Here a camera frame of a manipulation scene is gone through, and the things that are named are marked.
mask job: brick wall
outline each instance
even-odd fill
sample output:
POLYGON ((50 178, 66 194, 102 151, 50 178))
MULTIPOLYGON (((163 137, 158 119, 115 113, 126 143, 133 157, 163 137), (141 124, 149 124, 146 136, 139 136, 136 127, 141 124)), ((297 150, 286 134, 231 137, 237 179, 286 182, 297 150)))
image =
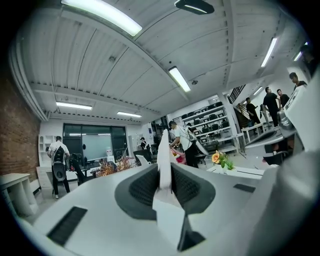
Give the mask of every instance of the brick wall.
POLYGON ((33 114, 9 68, 0 67, 0 174, 29 173, 37 179, 40 120, 33 114))

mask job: pink bag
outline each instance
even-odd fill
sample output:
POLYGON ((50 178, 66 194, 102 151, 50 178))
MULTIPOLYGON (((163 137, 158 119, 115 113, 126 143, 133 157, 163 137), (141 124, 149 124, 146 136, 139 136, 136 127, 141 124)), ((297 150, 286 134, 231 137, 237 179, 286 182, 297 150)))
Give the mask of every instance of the pink bag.
POLYGON ((187 164, 186 154, 185 154, 185 153, 181 153, 181 152, 177 151, 176 149, 174 149, 173 147, 171 148, 171 152, 172 152, 172 153, 175 153, 175 154, 177 154, 177 155, 180 155, 178 158, 176 158, 176 161, 177 161, 179 164, 183 164, 183 165, 186 165, 186 164, 187 164))

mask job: white ceiling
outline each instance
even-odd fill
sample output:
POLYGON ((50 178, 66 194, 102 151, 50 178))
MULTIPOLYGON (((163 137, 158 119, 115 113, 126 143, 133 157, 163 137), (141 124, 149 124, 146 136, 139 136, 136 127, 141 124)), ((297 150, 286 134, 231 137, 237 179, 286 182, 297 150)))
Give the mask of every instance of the white ceiling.
POLYGON ((130 37, 107 21, 55 3, 38 9, 17 36, 27 81, 52 117, 65 113, 146 123, 272 74, 304 40, 295 23, 267 0, 207 0, 215 8, 207 15, 177 9, 175 0, 105 2, 142 31, 130 37), (274 36, 279 38, 274 58, 261 68, 274 36), (190 92, 168 75, 173 66, 190 92), (57 109, 56 101, 93 109, 57 109), (118 111, 142 118, 130 120, 118 111))

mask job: orange flower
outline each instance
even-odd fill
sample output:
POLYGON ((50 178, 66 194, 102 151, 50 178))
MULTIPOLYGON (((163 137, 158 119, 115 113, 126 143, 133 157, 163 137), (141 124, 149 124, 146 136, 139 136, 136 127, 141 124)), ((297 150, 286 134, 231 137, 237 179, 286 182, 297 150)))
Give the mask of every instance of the orange flower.
POLYGON ((212 155, 212 162, 214 162, 215 164, 219 164, 220 160, 218 151, 216 151, 216 153, 212 155))

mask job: white chair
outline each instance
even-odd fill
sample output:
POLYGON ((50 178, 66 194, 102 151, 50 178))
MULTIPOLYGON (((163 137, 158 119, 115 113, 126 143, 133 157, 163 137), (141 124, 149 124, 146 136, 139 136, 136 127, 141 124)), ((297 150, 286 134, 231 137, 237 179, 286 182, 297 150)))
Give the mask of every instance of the white chair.
POLYGON ((148 162, 143 155, 136 154, 135 156, 139 159, 141 166, 146 166, 151 164, 151 162, 148 162))

